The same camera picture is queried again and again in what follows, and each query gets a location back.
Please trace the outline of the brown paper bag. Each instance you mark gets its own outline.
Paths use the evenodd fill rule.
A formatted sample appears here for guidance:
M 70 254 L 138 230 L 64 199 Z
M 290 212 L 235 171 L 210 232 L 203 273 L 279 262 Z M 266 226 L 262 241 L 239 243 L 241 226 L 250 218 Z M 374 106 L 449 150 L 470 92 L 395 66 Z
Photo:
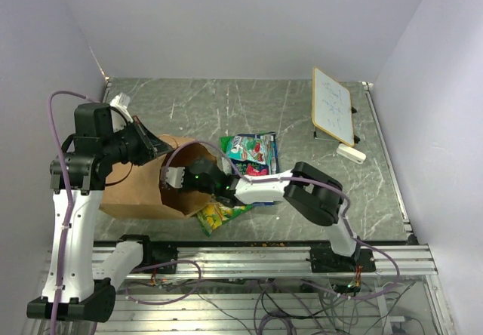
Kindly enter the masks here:
M 210 201 L 208 194 L 178 192 L 160 181 L 169 154 L 143 165 L 115 164 L 100 210 L 117 219 L 181 220 L 193 216 Z

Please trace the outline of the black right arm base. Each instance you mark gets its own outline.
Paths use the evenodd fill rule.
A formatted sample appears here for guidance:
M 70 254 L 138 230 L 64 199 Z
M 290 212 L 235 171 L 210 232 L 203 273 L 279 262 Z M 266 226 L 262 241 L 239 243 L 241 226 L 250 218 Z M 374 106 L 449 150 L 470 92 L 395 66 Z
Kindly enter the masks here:
M 357 247 L 355 254 L 350 257 L 332 252 L 329 247 L 312 247 L 306 261 L 313 273 L 356 273 L 375 272 L 376 265 L 373 251 Z

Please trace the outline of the yellow green snack packet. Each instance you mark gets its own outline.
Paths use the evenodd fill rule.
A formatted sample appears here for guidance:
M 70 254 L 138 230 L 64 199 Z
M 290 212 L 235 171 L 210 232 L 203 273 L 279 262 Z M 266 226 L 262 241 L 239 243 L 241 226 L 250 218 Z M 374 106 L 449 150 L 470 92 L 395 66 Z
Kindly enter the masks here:
M 195 215 L 203 233 L 210 237 L 214 231 L 231 220 L 247 213 L 253 208 L 252 204 L 226 207 L 220 203 L 209 203 Z

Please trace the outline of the teal snack packet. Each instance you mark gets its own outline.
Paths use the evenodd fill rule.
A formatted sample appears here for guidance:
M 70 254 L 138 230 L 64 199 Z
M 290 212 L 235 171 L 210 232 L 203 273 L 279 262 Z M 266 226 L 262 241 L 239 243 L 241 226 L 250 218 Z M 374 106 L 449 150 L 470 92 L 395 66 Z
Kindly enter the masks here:
M 227 144 L 225 153 L 232 161 L 268 164 L 272 159 L 272 142 L 265 136 L 236 135 Z

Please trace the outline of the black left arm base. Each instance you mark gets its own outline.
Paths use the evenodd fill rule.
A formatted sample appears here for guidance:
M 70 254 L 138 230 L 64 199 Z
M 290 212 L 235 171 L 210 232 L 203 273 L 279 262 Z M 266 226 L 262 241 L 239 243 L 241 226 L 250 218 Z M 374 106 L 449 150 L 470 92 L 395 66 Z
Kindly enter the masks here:
M 163 241 L 151 241 L 148 244 L 143 244 L 143 259 L 141 263 L 136 266 L 132 273 L 148 273 L 156 270 L 159 274 L 174 274 L 177 269 L 176 264 L 170 264 L 158 268 L 154 265 L 160 263 L 170 263 L 176 261 L 178 258 L 177 247 Z

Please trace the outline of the red snack packet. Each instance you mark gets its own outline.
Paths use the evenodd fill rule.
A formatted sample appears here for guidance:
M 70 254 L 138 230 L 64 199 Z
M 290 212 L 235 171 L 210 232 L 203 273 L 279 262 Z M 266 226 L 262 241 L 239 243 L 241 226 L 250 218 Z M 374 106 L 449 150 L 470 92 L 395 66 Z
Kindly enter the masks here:
M 247 175 L 252 177 L 260 177 L 268 175 L 268 169 L 266 167 L 256 168 L 251 164 L 247 166 Z

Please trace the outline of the green cassava chips bag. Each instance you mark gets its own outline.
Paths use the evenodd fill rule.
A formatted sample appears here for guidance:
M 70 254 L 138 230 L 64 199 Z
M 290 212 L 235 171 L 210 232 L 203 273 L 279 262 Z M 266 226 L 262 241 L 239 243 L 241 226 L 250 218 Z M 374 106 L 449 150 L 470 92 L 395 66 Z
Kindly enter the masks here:
M 225 136 L 220 138 L 220 148 L 224 154 L 229 157 L 229 152 L 232 148 L 232 139 L 234 136 Z M 225 174 L 233 174 L 233 169 L 229 161 L 222 156 L 221 157 L 222 168 Z

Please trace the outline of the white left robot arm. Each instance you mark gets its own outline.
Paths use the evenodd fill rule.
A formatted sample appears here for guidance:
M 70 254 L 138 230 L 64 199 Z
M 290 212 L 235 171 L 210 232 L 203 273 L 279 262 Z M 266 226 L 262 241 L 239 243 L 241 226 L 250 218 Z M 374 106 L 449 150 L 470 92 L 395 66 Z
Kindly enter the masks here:
M 48 280 L 28 303 L 28 318 L 105 322 L 127 274 L 148 271 L 154 262 L 145 235 L 129 235 L 95 269 L 95 216 L 115 164 L 143 166 L 172 146 L 157 138 L 115 103 L 84 103 L 74 111 L 75 132 L 51 162 L 54 243 Z

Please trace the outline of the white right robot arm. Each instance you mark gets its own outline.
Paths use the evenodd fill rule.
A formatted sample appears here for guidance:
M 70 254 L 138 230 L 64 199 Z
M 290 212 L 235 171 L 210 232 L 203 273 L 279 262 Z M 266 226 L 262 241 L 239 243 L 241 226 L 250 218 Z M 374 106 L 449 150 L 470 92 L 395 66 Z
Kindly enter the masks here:
M 226 174 L 200 158 L 182 167 L 178 176 L 174 188 L 212 195 L 227 207 L 285 201 L 309 222 L 325 229 L 339 270 L 349 271 L 359 262 L 358 236 L 346 216 L 349 197 L 337 180 L 306 162 L 299 161 L 293 169 L 278 174 L 248 176 Z

